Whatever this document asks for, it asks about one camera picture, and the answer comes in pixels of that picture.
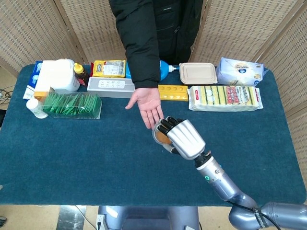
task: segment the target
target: blue tablecloth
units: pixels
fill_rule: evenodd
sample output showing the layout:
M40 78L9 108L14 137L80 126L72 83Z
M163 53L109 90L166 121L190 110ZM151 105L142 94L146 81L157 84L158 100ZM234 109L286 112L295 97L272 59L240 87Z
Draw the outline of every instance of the blue tablecloth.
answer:
M23 68L0 131L1 204L223 206L193 161L167 153L127 99L103 98L100 120L37 119L22 99ZM163 84L181 84L178 73ZM259 84L264 109L208 113L163 101L189 119L206 149L260 205L303 203L306 190L274 76Z

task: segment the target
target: yellow egg tray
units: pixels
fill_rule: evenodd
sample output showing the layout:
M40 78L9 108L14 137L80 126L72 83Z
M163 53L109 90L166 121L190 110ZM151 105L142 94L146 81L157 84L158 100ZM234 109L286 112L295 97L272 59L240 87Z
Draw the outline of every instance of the yellow egg tray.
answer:
M158 85L161 100L188 102L186 85Z

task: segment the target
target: black jacket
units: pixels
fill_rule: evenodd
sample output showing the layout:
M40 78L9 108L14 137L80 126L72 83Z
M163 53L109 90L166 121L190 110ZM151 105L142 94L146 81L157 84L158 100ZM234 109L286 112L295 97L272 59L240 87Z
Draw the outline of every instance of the black jacket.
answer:
M187 62L197 35L202 0L109 0L126 49L135 88L154 88L160 59Z

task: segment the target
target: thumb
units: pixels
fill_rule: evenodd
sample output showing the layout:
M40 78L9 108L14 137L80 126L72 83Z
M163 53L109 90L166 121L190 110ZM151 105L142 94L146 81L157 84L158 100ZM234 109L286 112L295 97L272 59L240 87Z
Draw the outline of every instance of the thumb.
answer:
M125 109L131 109L137 100L138 96L135 93L133 93Z

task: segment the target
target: person's arm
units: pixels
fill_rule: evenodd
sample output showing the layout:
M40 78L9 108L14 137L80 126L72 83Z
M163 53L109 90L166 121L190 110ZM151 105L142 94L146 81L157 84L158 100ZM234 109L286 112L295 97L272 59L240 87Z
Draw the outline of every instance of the person's arm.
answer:
M151 0L109 0L135 88L157 88L160 59Z

